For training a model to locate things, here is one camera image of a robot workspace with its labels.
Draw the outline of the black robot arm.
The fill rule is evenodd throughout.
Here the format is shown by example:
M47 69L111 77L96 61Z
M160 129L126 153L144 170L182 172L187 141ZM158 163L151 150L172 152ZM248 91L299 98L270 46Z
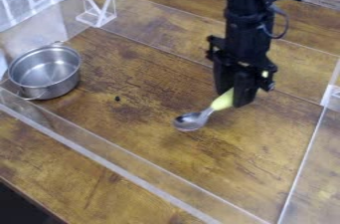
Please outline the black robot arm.
M232 91L231 104L240 108L255 100L259 89L275 87L276 65L267 57L274 38L276 0L227 0L226 36L207 38L216 92Z

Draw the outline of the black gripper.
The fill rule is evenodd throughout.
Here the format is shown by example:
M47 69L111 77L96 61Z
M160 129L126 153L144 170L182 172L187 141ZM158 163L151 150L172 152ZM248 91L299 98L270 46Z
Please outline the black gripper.
M236 16L228 12L226 36L207 37L206 56L212 61L215 89L222 95L234 87L232 105L236 108L254 102L259 89L274 89L278 67L267 57L272 26L272 12L256 16ZM263 71L270 72L270 78L256 81L254 73Z

